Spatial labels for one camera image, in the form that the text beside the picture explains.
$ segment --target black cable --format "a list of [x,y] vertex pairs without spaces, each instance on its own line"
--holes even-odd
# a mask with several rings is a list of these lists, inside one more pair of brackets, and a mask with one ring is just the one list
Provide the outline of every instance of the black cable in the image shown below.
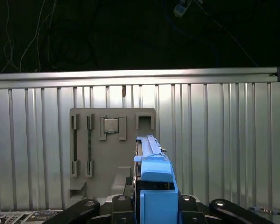
[[[79,21],[67,19],[53,21],[47,31],[40,46],[40,61],[44,66],[59,69],[61,64],[84,65],[93,62],[94,66],[98,67],[95,52],[88,38],[96,13],[94,13],[93,20],[89,24],[85,24],[86,19],[81,11],[83,9],[82,0],[77,2]],[[45,51],[48,49],[48,37],[51,45],[50,62],[46,58]]]
[[[122,1],[123,4],[125,4],[127,2],[134,2],[135,0]],[[209,17],[208,22],[203,26],[203,29],[200,32],[201,38],[208,38],[211,42],[221,41],[224,35],[235,26],[251,21],[254,18],[257,6],[266,1],[268,0],[262,0],[260,2],[255,0],[252,7],[247,7],[233,12],[210,13],[211,16]],[[101,8],[107,7],[107,5],[112,7],[113,4],[119,4],[118,1],[97,0],[95,11],[91,19],[84,16],[85,7],[83,0],[77,0],[76,3],[78,16],[77,21],[53,21],[51,28],[47,31],[46,36],[41,43],[40,60],[43,65],[48,66],[51,69],[64,63],[81,65],[93,62],[95,67],[98,67],[98,61],[93,50],[92,43],[89,41],[89,35],[96,32],[122,36],[143,46],[160,51],[179,51],[180,49],[184,49],[190,44],[196,42],[195,40],[191,40],[185,44],[179,44],[178,42],[175,42],[175,46],[168,48],[149,43],[145,39],[139,36],[135,37],[128,34],[127,32],[121,32],[117,30],[103,30],[100,27],[96,28],[94,27],[94,24],[99,10]],[[223,26],[223,28],[214,24],[213,20],[218,21]],[[50,62],[45,56],[45,49],[47,49],[48,45],[48,36],[50,37],[52,46],[50,51]]]
[[[221,41],[227,32],[232,30],[235,26],[251,22],[255,16],[257,6],[266,1],[268,0],[262,0],[260,2],[254,0],[252,7],[243,8],[233,12],[213,13],[213,15],[209,16],[208,23],[204,25],[202,30],[203,35],[205,35],[211,42]],[[205,3],[203,3],[203,7],[210,8]],[[217,21],[222,27],[218,26],[213,21]]]

